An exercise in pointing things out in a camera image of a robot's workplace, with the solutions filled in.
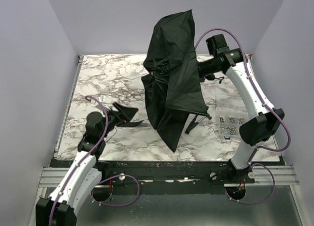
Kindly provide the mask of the black folding umbrella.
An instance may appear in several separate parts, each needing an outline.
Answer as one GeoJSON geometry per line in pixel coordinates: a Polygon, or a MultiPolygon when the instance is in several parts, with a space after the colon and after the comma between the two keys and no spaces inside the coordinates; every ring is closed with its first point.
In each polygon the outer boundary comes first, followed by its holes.
{"type": "Polygon", "coordinates": [[[206,116],[208,106],[194,47],[191,10],[161,18],[154,26],[141,78],[145,108],[152,127],[171,151],[176,151],[190,114],[206,116]]]}

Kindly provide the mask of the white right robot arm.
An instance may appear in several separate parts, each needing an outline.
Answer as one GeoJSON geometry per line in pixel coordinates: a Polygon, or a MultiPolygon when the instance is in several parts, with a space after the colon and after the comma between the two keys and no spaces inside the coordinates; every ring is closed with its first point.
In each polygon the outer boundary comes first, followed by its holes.
{"type": "Polygon", "coordinates": [[[285,114],[266,98],[240,48],[230,49],[223,34],[208,38],[206,44],[213,59],[198,64],[199,75],[222,72],[236,87],[248,113],[249,120],[239,128],[241,142],[229,161],[234,170],[243,170],[248,168],[257,145],[275,134],[285,114]]]}

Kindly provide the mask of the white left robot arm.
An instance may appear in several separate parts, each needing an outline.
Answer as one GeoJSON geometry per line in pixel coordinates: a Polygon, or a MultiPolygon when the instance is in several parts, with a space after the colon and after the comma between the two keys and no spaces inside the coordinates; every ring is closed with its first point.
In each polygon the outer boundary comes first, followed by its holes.
{"type": "Polygon", "coordinates": [[[85,133],[69,170],[47,198],[40,198],[35,207],[37,226],[74,226],[78,213],[97,184],[109,181],[98,162],[105,149],[105,137],[116,126],[129,123],[137,108],[114,103],[114,110],[94,111],[87,115],[85,133]]]}

